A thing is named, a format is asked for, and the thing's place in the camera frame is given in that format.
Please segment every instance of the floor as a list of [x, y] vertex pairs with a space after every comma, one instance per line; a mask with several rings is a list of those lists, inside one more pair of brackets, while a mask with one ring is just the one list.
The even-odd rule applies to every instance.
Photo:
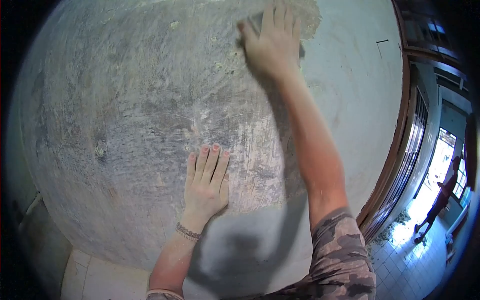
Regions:
[[[411, 220], [394, 223], [392, 238], [372, 243], [372, 265], [377, 274], [378, 300], [417, 300], [427, 296], [440, 282], [445, 271], [445, 233], [447, 225], [437, 217], [425, 242], [415, 244], [415, 224], [421, 223], [437, 195], [425, 184], [416, 199], [407, 206]], [[420, 229], [423, 232], [427, 225]]]
[[99, 260], [73, 250], [67, 262], [61, 300], [144, 300], [150, 273]]

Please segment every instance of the bracelet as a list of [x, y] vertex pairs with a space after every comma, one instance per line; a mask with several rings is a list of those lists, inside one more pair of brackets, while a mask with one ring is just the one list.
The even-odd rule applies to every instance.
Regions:
[[175, 228], [175, 230], [179, 234], [183, 235], [186, 239], [191, 241], [198, 241], [202, 237], [200, 233], [192, 232], [187, 228], [183, 227], [182, 224], [180, 224], [180, 222], [177, 223], [177, 228]]

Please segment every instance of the doorway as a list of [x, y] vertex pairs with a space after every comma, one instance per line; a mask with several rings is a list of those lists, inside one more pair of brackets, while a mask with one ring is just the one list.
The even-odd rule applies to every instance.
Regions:
[[408, 205], [408, 212], [412, 219], [423, 221], [427, 212], [431, 209], [435, 201], [440, 187], [437, 182], [443, 182], [452, 160], [455, 147], [456, 136], [447, 130], [440, 128], [435, 152], [433, 153], [432, 162], [428, 168], [427, 176], [417, 194]]

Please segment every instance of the person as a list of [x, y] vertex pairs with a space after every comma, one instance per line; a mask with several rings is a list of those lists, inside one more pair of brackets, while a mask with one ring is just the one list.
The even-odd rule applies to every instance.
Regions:
[[452, 168], [453, 168], [453, 175], [450, 177], [450, 179], [447, 181], [447, 183], [444, 185], [442, 182], [437, 182], [438, 186], [440, 187], [440, 191], [438, 192], [437, 198], [435, 199], [435, 202], [432, 205], [432, 208], [430, 211], [427, 213], [427, 217], [425, 220], [420, 224], [415, 224], [413, 231], [417, 233], [420, 228], [423, 227], [426, 223], [428, 223], [427, 230], [423, 232], [418, 238], [414, 239], [414, 242], [416, 244], [419, 244], [421, 241], [423, 241], [423, 238], [427, 234], [427, 232], [432, 228], [432, 224], [435, 221], [435, 218], [437, 215], [440, 213], [442, 209], [444, 209], [447, 204], [448, 204], [448, 198], [450, 198], [450, 195], [453, 192], [453, 189], [455, 188], [457, 177], [458, 177], [458, 167], [460, 166], [460, 161], [461, 158], [459, 156], [455, 157], [452, 160]]
[[[345, 175], [331, 132], [299, 70], [300, 20], [290, 7], [268, 4], [257, 35], [239, 22], [246, 57], [276, 84], [292, 127], [299, 170], [308, 193], [313, 255], [300, 282], [260, 299], [375, 299], [376, 277], [365, 241], [349, 211]], [[230, 153], [219, 144], [190, 153], [185, 210], [150, 276], [147, 300], [181, 300], [195, 243], [210, 217], [228, 203]]]

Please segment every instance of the plaster debris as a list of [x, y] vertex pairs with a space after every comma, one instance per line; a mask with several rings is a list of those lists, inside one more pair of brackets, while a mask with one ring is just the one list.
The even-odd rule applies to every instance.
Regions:
[[180, 21], [174, 21], [170, 23], [170, 28], [175, 30], [175, 28], [177, 28], [179, 24], [180, 24]]
[[107, 151], [107, 143], [102, 140], [98, 140], [95, 147], [95, 155], [98, 157], [103, 157]]

